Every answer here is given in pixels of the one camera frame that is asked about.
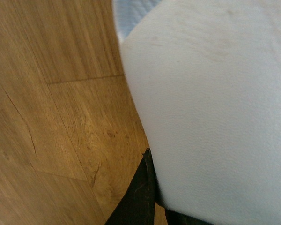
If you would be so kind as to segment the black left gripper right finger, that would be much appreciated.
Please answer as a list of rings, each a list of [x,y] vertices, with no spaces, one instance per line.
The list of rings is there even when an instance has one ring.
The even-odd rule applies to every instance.
[[[165,209],[164,211],[168,225],[213,225],[206,221],[171,211],[169,209]]]

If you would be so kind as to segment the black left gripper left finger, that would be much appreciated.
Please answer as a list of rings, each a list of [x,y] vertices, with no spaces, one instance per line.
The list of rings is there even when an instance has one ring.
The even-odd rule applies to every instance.
[[[107,225],[153,225],[156,179],[151,151],[142,154],[140,164],[123,198],[107,219]]]

